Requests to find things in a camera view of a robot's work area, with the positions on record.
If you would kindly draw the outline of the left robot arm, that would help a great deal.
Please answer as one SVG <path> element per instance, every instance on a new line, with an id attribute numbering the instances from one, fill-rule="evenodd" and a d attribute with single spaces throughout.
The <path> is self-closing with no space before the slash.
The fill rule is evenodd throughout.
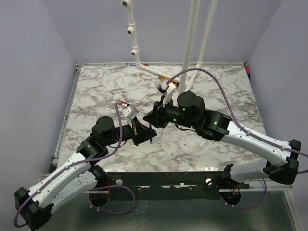
<path id="1" fill-rule="evenodd" d="M 157 135 L 136 117 L 129 124 L 115 127 L 108 116 L 100 117 L 90 135 L 77 147 L 71 157 L 48 177 L 30 188 L 14 193 L 16 217 L 21 216 L 32 231 L 44 226 L 53 213 L 69 200 L 87 190 L 101 190 L 108 185 L 106 172 L 98 162 L 111 154 L 107 147 L 132 140 L 139 145 Z"/>

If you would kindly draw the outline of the blue gel pen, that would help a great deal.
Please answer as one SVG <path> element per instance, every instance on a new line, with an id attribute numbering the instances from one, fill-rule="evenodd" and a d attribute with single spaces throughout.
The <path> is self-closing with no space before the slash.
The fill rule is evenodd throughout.
<path id="1" fill-rule="evenodd" d="M 152 131 L 153 129 L 152 129 L 152 125 L 151 124 L 149 124 L 149 130 L 150 131 Z M 150 144 L 152 145 L 153 144 L 153 138 L 150 138 Z"/>

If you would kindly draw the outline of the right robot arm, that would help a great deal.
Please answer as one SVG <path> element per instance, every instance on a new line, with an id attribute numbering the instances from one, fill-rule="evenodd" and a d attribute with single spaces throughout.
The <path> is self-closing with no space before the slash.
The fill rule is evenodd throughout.
<path id="1" fill-rule="evenodd" d="M 293 184 L 299 168 L 296 154 L 300 150 L 299 141 L 280 141 L 248 130 L 224 113 L 207 110 L 203 98 L 191 91 L 180 94 L 177 103 L 177 106 L 172 101 L 164 103 L 161 98 L 144 116 L 144 121 L 155 128 L 165 128 L 168 123 L 190 127 L 204 139 L 232 144 L 260 156 L 255 161 L 226 165 L 221 176 L 224 187 L 232 188 L 255 179 Z"/>

